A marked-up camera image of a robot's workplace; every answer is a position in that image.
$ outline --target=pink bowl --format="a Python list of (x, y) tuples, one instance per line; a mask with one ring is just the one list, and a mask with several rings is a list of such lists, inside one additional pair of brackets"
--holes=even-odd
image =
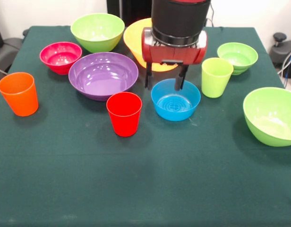
[(82, 49), (70, 42), (53, 43), (42, 49), (41, 61), (53, 72), (67, 75), (71, 66), (81, 57)]

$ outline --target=cable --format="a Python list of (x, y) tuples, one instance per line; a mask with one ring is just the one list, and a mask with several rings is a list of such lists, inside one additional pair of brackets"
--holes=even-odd
[(281, 78), (283, 78), (283, 71), (290, 65), (291, 60), (286, 64), (287, 60), (291, 57), (291, 52), (287, 55), (285, 60), (283, 61), (282, 69), (278, 71), (278, 74), (281, 73)]
[(212, 22), (212, 27), (214, 27), (214, 24), (213, 24), (213, 20), (214, 20), (214, 14), (215, 14), (215, 10), (214, 10), (214, 8), (213, 8), (213, 5), (212, 5), (212, 3), (210, 3), (210, 7), (211, 7), (211, 9), (212, 9), (212, 19), (211, 19), (211, 22)]
[(212, 6), (212, 3), (210, 3), (210, 7), (211, 7), (212, 12), (213, 12), (213, 13), (212, 13), (212, 19), (207, 18), (207, 20), (209, 20), (209, 21), (212, 23), (212, 27), (214, 27), (213, 19), (214, 19), (215, 11), (214, 11), (214, 8), (213, 8), (213, 6)]
[(3, 70), (0, 70), (0, 73), (3, 73), (4, 75), (8, 75), (6, 72), (4, 72)]
[(285, 73), (285, 81), (284, 81), (284, 84), (283, 84), (285, 88), (286, 88), (287, 83), (288, 83), (288, 73), (289, 73), (289, 69), (290, 69), (290, 67), (291, 67), (291, 64), (289, 64), (289, 66), (288, 66), (288, 68), (287, 68), (287, 70), (286, 70), (286, 73)]

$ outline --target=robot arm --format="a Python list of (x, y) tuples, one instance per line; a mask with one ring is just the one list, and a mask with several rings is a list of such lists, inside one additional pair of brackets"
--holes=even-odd
[(211, 0), (153, 0), (152, 27), (142, 34), (143, 58), (147, 62), (145, 87), (152, 88), (152, 63), (178, 64), (181, 72), (175, 90), (183, 88), (188, 66), (199, 64), (207, 50), (202, 31)]

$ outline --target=orange cup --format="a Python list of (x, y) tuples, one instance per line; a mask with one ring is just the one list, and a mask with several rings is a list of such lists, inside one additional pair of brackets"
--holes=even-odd
[(34, 78), (29, 73), (15, 72), (3, 77), (0, 92), (18, 116), (32, 115), (38, 108)]

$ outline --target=magenta bowl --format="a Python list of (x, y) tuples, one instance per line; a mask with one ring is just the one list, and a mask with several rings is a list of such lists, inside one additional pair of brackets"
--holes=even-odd
[(110, 96), (129, 90), (137, 78), (137, 65), (127, 56), (113, 52), (89, 54), (69, 71), (71, 85), (96, 101), (107, 101)]
[(71, 66), (81, 57), (82, 53), (81, 47), (77, 44), (58, 42), (43, 48), (40, 59), (53, 72), (67, 75)]

